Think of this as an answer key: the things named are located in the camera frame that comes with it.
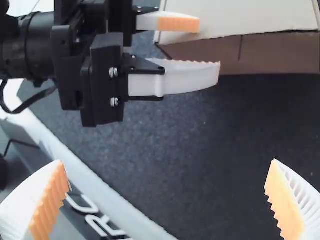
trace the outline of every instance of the orange foam strip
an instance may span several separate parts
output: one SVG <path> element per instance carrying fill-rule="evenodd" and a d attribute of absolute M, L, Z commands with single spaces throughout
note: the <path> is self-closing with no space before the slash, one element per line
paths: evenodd
<path fill-rule="evenodd" d="M 265 195 L 272 204 L 274 218 L 278 220 L 280 236 L 285 240 L 299 240 L 305 230 L 303 217 L 300 214 L 299 205 L 292 196 L 292 189 L 287 183 L 286 177 L 281 172 L 276 161 L 272 161 L 265 183 Z"/>
<path fill-rule="evenodd" d="M 197 18 L 183 18 L 162 16 L 158 20 L 158 30 L 164 32 L 198 33 L 200 20 Z"/>
<path fill-rule="evenodd" d="M 64 205 L 63 200 L 67 198 L 67 192 L 69 192 L 68 177 L 63 163 L 60 162 L 30 222 L 29 230 L 34 240 L 49 239 L 53 225 L 57 222 L 59 209 Z"/>

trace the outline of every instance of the wire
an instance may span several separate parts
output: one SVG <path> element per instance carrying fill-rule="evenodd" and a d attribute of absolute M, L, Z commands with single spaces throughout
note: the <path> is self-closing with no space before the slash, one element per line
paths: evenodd
<path fill-rule="evenodd" d="M 1 86 L 0 86 L 0 106 L 7 114 L 14 114 L 14 115 L 22 113 L 24 110 L 29 108 L 31 105 L 48 97 L 49 95 L 53 94 L 55 92 L 55 90 L 57 90 L 57 86 L 55 84 L 54 86 L 52 86 L 46 90 L 43 90 L 43 91 L 35 94 L 34 96 L 30 97 L 28 100 L 23 102 L 17 109 L 11 111 L 8 108 L 8 106 L 6 105 L 5 100 L 4 100 L 4 90 L 5 90 L 7 83 L 8 83 L 8 79 L 4 79 L 1 83 Z"/>

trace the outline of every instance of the white lettering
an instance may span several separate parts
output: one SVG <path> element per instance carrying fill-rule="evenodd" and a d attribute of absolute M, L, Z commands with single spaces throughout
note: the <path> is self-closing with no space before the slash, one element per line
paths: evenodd
<path fill-rule="evenodd" d="M 103 238 L 103 237 L 107 237 L 108 235 L 106 234 L 106 232 L 111 235 L 112 237 L 119 237 L 119 236 L 123 236 L 126 235 L 126 233 L 123 230 L 114 230 L 112 229 L 109 225 L 108 222 L 110 221 L 110 218 L 107 217 L 106 215 L 104 215 L 102 218 L 99 218 L 97 216 L 94 215 L 87 215 L 85 216 L 85 221 Z"/>
<path fill-rule="evenodd" d="M 88 197 L 81 194 L 80 195 L 83 200 L 89 205 L 89 207 L 79 206 L 68 194 L 66 195 L 66 200 L 68 203 L 77 211 L 82 212 L 84 214 L 97 214 L 99 213 L 99 208 L 94 204 Z"/>

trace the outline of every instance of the brown cardboard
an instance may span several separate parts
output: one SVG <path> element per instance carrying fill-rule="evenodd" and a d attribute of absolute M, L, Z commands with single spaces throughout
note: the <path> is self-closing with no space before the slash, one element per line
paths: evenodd
<path fill-rule="evenodd" d="M 319 32 L 276 32 L 159 45 L 172 59 L 221 62 L 222 75 L 320 74 Z"/>

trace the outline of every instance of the dark gray carpet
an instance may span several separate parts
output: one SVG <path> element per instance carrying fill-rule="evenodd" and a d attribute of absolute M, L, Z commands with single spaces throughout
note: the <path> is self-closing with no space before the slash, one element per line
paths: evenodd
<path fill-rule="evenodd" d="M 152 37 L 137 36 L 134 52 L 163 57 Z M 33 93 L 25 82 L 19 94 Z M 83 128 L 77 112 L 62 112 L 57 93 L 31 109 L 180 240 L 282 239 L 264 196 L 273 158 L 320 189 L 319 77 L 221 77 L 209 90 L 127 104 L 124 123 L 95 129 Z"/>

